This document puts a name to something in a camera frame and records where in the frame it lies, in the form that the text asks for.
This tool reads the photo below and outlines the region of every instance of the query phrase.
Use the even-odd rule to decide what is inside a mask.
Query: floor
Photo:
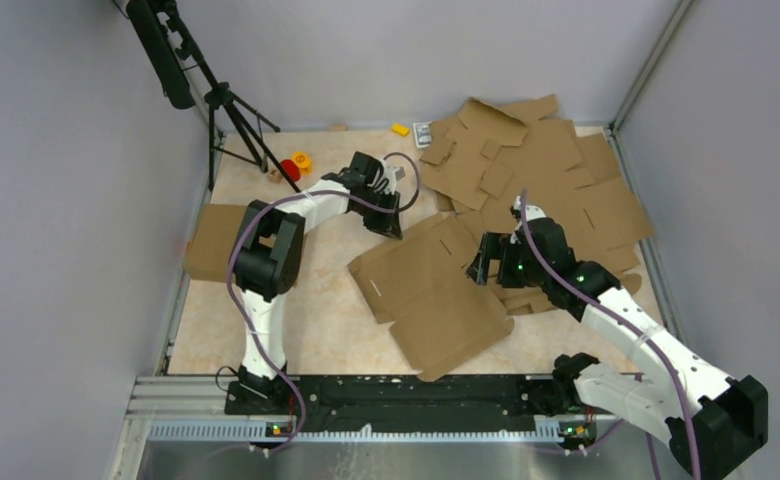
[[[578,135],[601,132],[598,127],[577,127]],[[418,157],[411,136],[389,130],[346,132],[296,132],[267,134],[266,143],[279,159],[296,151],[307,152],[314,171],[300,181],[309,186],[329,171],[349,164],[355,151],[381,157],[392,151]],[[248,155],[239,137],[231,135],[228,150]],[[414,189],[414,176],[402,180],[402,201]],[[290,194],[286,183],[269,182],[257,167],[224,155],[211,203],[248,204],[254,199],[271,201]],[[435,213],[434,193],[427,188],[417,204],[405,212],[402,228]],[[367,232],[360,217],[343,215],[315,229],[308,236],[297,298],[288,305],[284,343],[288,370],[296,374],[414,374],[388,332],[377,325],[361,298],[346,264],[383,241]],[[660,318],[655,295],[643,264],[633,272],[642,286],[635,299],[653,318]],[[569,314],[552,311],[516,319],[507,338],[454,373],[549,373],[552,361],[562,353],[587,352],[619,371],[636,371],[618,350],[601,336],[582,327]],[[175,339],[169,374],[211,374],[220,366],[239,366],[245,348],[245,326],[221,283],[190,281],[184,311]]]

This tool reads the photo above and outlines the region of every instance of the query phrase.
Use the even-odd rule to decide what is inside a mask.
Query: cardboard pile
[[[485,231],[516,227],[510,206],[524,188],[530,204],[564,227],[578,259],[639,288],[640,277],[624,272],[639,264],[634,244],[652,234],[649,221],[605,136],[577,137],[572,121],[553,117],[558,108],[554,95],[501,107],[471,98],[457,115],[432,122],[423,183],[438,192],[441,211],[457,215],[431,217],[349,265],[378,321],[395,321],[390,331],[411,366],[423,369],[421,379],[448,373],[510,333],[506,312],[553,308],[539,288],[476,287],[463,275]]]

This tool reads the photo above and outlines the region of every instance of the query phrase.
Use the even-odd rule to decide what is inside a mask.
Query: gray wall
[[[205,129],[108,0],[0,0],[0,478],[101,478],[200,199]]]
[[[687,337],[769,389],[780,478],[780,2],[700,2],[623,142]]]
[[[180,8],[220,80],[299,128],[429,120],[469,95],[552,92],[576,120],[610,120],[676,4],[207,0]]]

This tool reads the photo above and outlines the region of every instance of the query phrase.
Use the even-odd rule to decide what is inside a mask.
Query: table
[[[577,127],[578,135],[602,131],[601,127]],[[411,136],[388,130],[343,132],[294,132],[266,134],[265,140],[278,159],[303,151],[313,159],[313,173],[302,178],[308,187],[330,171],[347,166],[355,151],[375,157],[400,151],[418,158]],[[229,135],[225,148],[248,156],[239,137]],[[404,203],[410,197],[414,175],[403,159],[406,178],[399,189]],[[292,194],[285,183],[274,184],[258,168],[223,155],[211,203],[248,204],[254,199],[272,201]],[[402,228],[437,212],[434,192],[423,188],[419,200],[402,214]],[[314,229],[308,236],[297,287],[292,291],[286,319],[284,349],[288,371],[294,374],[414,374],[388,331],[377,325],[346,270],[356,256],[383,242],[368,232],[356,214],[341,215]],[[641,265],[633,272],[643,284],[635,300],[660,319],[649,276]],[[237,368],[245,350],[245,325],[222,283],[191,280],[178,334],[169,363],[169,374],[211,374],[220,366]],[[604,338],[581,326],[568,313],[551,311],[516,318],[514,331],[501,342],[468,361],[453,373],[551,373],[560,354],[587,352],[623,372],[637,368]]]

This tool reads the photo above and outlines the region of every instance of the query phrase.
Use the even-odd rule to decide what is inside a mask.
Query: tripod
[[[198,67],[199,70],[201,70],[202,75],[204,75],[205,80],[207,80],[207,83],[210,84],[210,92],[208,92],[204,96],[205,103],[208,105],[208,180],[207,180],[207,186],[210,191],[213,191],[213,184],[214,184],[214,172],[213,172],[213,157],[214,152],[220,151],[222,153],[225,153],[227,155],[231,155],[232,157],[239,158],[240,160],[249,162],[253,165],[257,165],[260,167],[260,171],[263,173],[266,173],[269,171],[269,165],[266,163],[266,159],[268,158],[273,165],[275,165],[275,168],[278,169],[279,172],[281,172],[281,176],[284,177],[284,180],[287,181],[287,183],[290,184],[290,186],[293,188],[294,191],[300,192],[298,186],[296,186],[296,182],[293,181],[292,178],[287,174],[287,172],[281,168],[281,164],[278,162],[278,159],[275,158],[275,154],[272,153],[272,151],[269,149],[269,147],[264,143],[263,136],[258,132],[260,130],[260,122],[267,124],[270,128],[272,128],[275,132],[280,132],[281,128],[279,128],[277,125],[269,121],[268,118],[264,117],[260,114],[257,110],[252,108],[251,105],[246,103],[245,100],[240,98],[237,94],[231,91],[228,82],[219,82],[216,79],[216,76],[213,74],[213,71],[208,66],[207,62],[204,59],[204,55],[202,55],[201,50],[199,49],[199,46],[196,44],[195,40],[193,40],[192,35],[190,35],[189,30],[187,30],[187,26],[184,24],[184,21],[181,20],[181,17],[178,15],[178,7],[175,4],[174,0],[165,0],[162,2],[155,2],[158,3],[158,7],[160,8],[159,11],[163,11],[166,13],[169,17],[169,19],[166,21],[166,27],[169,30],[172,30],[179,35],[181,35],[181,46],[175,49],[175,54],[178,55],[179,58],[182,60],[186,60],[190,57],[193,57],[193,60],[196,61],[196,65],[190,67],[190,68],[196,68]],[[255,130],[254,127],[246,120],[246,117],[243,116],[243,114],[240,112],[240,110],[237,108],[237,105],[234,103],[239,104],[246,110],[248,110],[252,115],[257,117],[258,119],[258,130]],[[247,158],[242,155],[237,155],[236,153],[229,152],[228,150],[225,150],[222,146],[216,145],[216,123],[215,123],[215,115],[216,111],[219,110],[219,108],[222,107],[225,109],[225,113],[228,115],[228,118],[231,119],[231,123],[234,124],[234,128],[237,129],[237,134],[240,135],[240,138],[243,140],[243,143],[246,144],[246,147],[248,147],[249,152],[252,155],[252,158]],[[264,156],[261,157],[260,153],[258,152],[257,148],[255,147],[255,143],[257,143],[257,146],[261,148],[263,151]]]

